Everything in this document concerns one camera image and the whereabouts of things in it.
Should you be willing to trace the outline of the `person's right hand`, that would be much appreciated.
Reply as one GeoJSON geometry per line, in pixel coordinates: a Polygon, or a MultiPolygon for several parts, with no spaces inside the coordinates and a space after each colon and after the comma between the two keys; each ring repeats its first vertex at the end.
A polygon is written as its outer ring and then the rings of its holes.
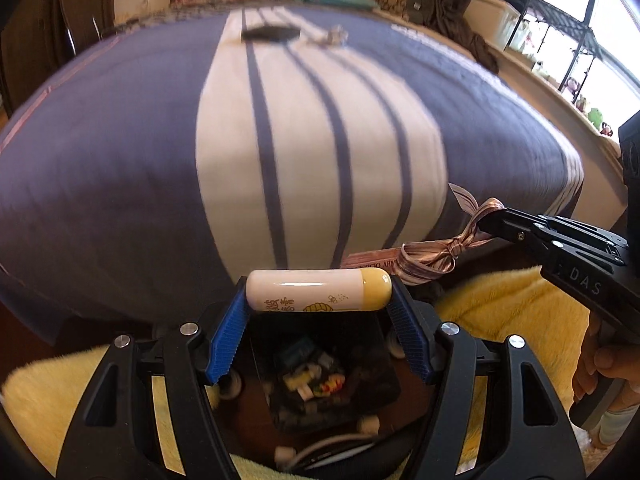
{"type": "Polygon", "coordinates": [[[599,342],[601,319],[593,312],[582,340],[578,365],[572,379],[574,400],[593,393],[599,378],[625,381],[623,389],[610,405],[610,411],[620,412],[639,404],[640,353],[638,346],[605,346],[599,342]]]}

